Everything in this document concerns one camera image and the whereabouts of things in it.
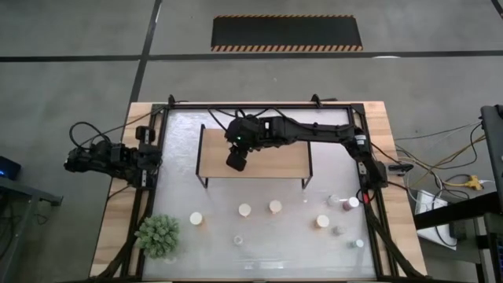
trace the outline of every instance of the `succulent plant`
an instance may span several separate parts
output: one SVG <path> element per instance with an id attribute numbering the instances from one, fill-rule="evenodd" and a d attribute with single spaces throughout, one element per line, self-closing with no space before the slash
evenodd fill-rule
<path id="1" fill-rule="evenodd" d="M 144 250 L 146 256 L 158 259 L 176 249 L 179 232 L 177 219 L 156 215 L 145 218 L 134 236 L 138 238 L 137 246 Z"/>

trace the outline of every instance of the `concrete floor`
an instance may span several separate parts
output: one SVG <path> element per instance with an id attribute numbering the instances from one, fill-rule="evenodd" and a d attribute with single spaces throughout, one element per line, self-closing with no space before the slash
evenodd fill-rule
<path id="1" fill-rule="evenodd" d="M 153 0 L 0 0 L 0 56 L 139 54 Z M 231 13 L 353 13 L 365 51 L 503 50 L 503 20 L 489 0 L 165 0 L 152 53 L 208 53 L 211 18 Z M 68 128 L 123 122 L 138 63 L 1 63 L 0 155 L 24 165 L 21 181 L 64 195 L 35 223 L 16 282 L 84 279 L 90 268 L 110 178 L 72 174 Z M 385 101 L 395 137 L 476 121 L 479 107 L 503 103 L 503 57 L 150 62 L 139 101 L 295 101 L 311 94 L 343 101 Z M 91 135 L 86 128 L 77 139 Z M 120 132 L 110 134 L 117 140 Z M 426 161 L 468 143 L 468 131 L 400 142 Z M 479 161 L 440 172 L 492 179 L 486 146 Z M 471 153 L 458 162 L 472 159 Z M 425 189 L 432 189 L 431 181 Z M 488 185 L 486 191 L 494 187 Z M 467 191 L 472 196 L 480 193 Z M 439 259 L 423 243 L 428 273 L 476 280 L 472 264 Z"/>

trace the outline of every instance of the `black floor mat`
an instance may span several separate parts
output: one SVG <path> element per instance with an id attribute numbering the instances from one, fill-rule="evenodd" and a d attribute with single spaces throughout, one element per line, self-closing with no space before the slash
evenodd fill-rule
<path id="1" fill-rule="evenodd" d="M 352 15 L 224 15 L 213 20 L 214 52 L 362 51 Z"/>

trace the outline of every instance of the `small cup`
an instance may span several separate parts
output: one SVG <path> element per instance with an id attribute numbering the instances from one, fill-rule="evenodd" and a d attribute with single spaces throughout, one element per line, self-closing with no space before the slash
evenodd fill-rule
<path id="1" fill-rule="evenodd" d="M 339 202 L 340 202 L 340 198 L 336 195 L 331 195 L 327 199 L 327 204 L 329 204 L 329 206 L 332 206 L 332 207 L 335 207 L 337 204 L 339 204 Z"/>
<path id="2" fill-rule="evenodd" d="M 277 214 L 283 206 L 281 205 L 281 202 L 279 200 L 273 200 L 269 202 L 269 210 L 272 214 Z"/>
<path id="3" fill-rule="evenodd" d="M 363 248 L 363 241 L 358 239 L 356 241 L 351 242 L 351 247 L 353 248 Z"/>
<path id="4" fill-rule="evenodd" d="M 203 223 L 203 215 L 199 212 L 194 212 L 190 215 L 190 223 L 194 226 L 199 226 Z"/>
<path id="5" fill-rule="evenodd" d="M 241 216 L 248 217 L 252 212 L 252 207 L 248 204 L 241 204 L 237 210 Z"/>
<path id="6" fill-rule="evenodd" d="M 243 244 L 243 238 L 241 236 L 235 236 L 234 237 L 234 244 L 235 245 L 242 245 Z"/>
<path id="7" fill-rule="evenodd" d="M 345 211 L 350 211 L 353 208 L 357 208 L 360 205 L 360 201 L 356 197 L 350 197 L 348 200 L 344 201 L 343 208 Z"/>
<path id="8" fill-rule="evenodd" d="M 335 226 L 332 228 L 332 233 L 336 236 L 340 236 L 340 235 L 346 233 L 346 228 L 344 228 L 342 226 Z"/>
<path id="9" fill-rule="evenodd" d="M 327 215 L 318 215 L 315 223 L 318 228 L 326 228 L 330 225 L 330 219 Z"/>

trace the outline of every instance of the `wooden shelf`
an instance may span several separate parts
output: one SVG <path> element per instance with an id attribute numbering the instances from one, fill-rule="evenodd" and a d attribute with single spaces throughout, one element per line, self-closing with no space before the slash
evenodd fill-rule
<path id="1" fill-rule="evenodd" d="M 226 164 L 230 145 L 225 131 L 202 126 L 200 154 L 196 174 L 201 178 L 309 178 L 310 146 L 298 141 L 280 148 L 262 149 L 249 153 L 247 164 L 239 172 Z"/>

